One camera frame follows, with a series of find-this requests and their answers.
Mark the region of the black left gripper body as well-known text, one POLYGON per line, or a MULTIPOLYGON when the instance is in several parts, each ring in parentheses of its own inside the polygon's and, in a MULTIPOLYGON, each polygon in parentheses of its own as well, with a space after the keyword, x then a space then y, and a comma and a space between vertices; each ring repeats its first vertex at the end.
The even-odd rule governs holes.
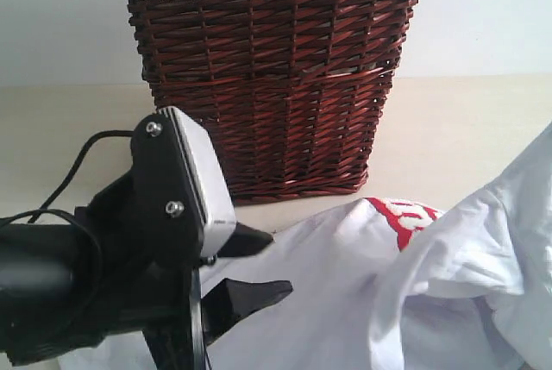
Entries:
POLYGON ((159 369, 203 369, 199 260, 154 261, 127 172, 74 212, 8 220, 8 357, 15 366, 140 331, 159 369))

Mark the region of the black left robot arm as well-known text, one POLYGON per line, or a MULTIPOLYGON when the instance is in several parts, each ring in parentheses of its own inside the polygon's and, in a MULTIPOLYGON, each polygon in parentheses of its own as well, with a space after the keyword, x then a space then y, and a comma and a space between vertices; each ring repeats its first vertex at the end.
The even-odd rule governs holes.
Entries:
POLYGON ((203 369, 206 349, 292 292, 286 280, 222 279, 201 292, 199 269, 260 253, 265 232, 227 220, 208 249, 203 207, 186 177, 127 173, 56 224, 29 213, 1 221, 1 350, 26 366, 109 336, 141 332, 158 369, 203 369))

